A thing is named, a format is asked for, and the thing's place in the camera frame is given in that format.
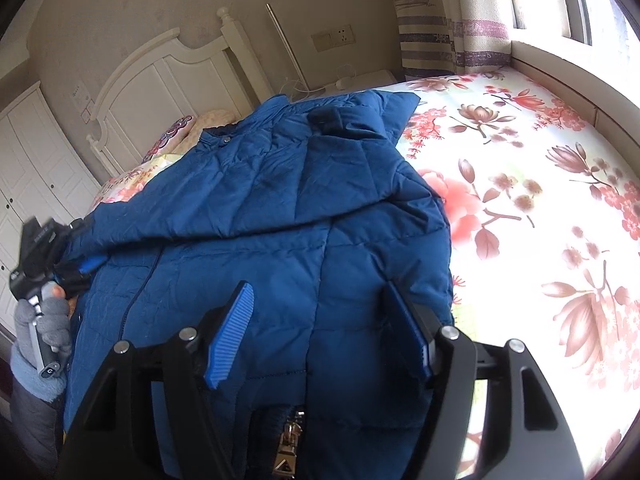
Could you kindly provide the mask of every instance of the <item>curtain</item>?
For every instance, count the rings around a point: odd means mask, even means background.
[[[511,0],[394,0],[407,79],[496,70],[511,60]]]

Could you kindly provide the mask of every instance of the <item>wall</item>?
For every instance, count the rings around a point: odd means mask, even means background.
[[[358,73],[400,67],[392,0],[44,1],[29,39],[34,70],[53,114],[98,180],[103,181],[106,172],[85,137],[98,138],[100,129],[95,123],[85,125],[72,105],[69,94],[76,82],[81,79],[95,99],[128,54],[172,27],[180,27],[185,45],[206,44],[220,34],[216,9],[227,5],[243,24],[278,91],[287,77],[296,75],[264,8],[267,2],[277,13],[310,85],[336,80],[337,68],[344,63],[351,63]],[[317,53],[310,35],[344,23],[353,26],[356,43]]]
[[[0,38],[0,79],[29,59],[27,37],[43,1],[25,0]]]
[[[23,61],[0,79],[0,111],[38,80],[29,60]]]
[[[0,110],[38,78],[29,62],[27,38],[44,0],[25,0],[0,38]]]

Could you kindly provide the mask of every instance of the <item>wardrobe door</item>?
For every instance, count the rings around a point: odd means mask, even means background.
[[[11,269],[0,260],[0,323],[15,335],[14,310],[17,301],[9,290],[9,272]]]
[[[0,194],[0,323],[15,335],[15,298],[9,290],[9,272],[15,269],[20,251],[22,222]]]
[[[82,218],[100,189],[60,130],[40,89],[8,114],[36,170],[74,218]]]
[[[18,264],[22,221],[0,194],[0,261],[12,269]]]
[[[0,190],[21,220],[35,216],[68,224],[72,216],[44,183],[23,150],[8,117],[0,120]]]

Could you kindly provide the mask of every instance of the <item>pillow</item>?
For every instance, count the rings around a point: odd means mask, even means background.
[[[191,115],[184,116],[183,118],[175,121],[175,123],[172,124],[164,134],[162,134],[153,147],[146,152],[145,158],[142,159],[142,162],[148,162],[155,156],[173,153],[175,147],[180,144],[184,137],[186,137],[191,131],[195,122],[196,117]]]
[[[202,114],[196,120],[189,134],[183,141],[173,150],[172,153],[184,155],[193,148],[200,140],[200,135],[204,128],[215,128],[217,126],[226,126],[236,120],[236,115],[228,110],[212,110]]]
[[[128,202],[142,191],[153,177],[181,158],[181,155],[159,155],[127,173],[111,178],[94,198],[89,213],[98,207],[99,203]]]

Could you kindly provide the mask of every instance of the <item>electrical outlet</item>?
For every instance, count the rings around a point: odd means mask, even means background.
[[[341,25],[331,30],[316,32],[311,35],[311,40],[317,52],[356,42],[351,25]]]
[[[331,39],[334,42],[334,46],[343,46],[356,42],[351,25],[342,25],[332,29]]]
[[[79,114],[82,114],[86,109],[86,106],[89,104],[91,100],[91,96],[89,95],[89,91],[84,86],[84,83],[78,80],[76,87],[71,92],[71,100],[74,103],[74,106],[78,110]]]

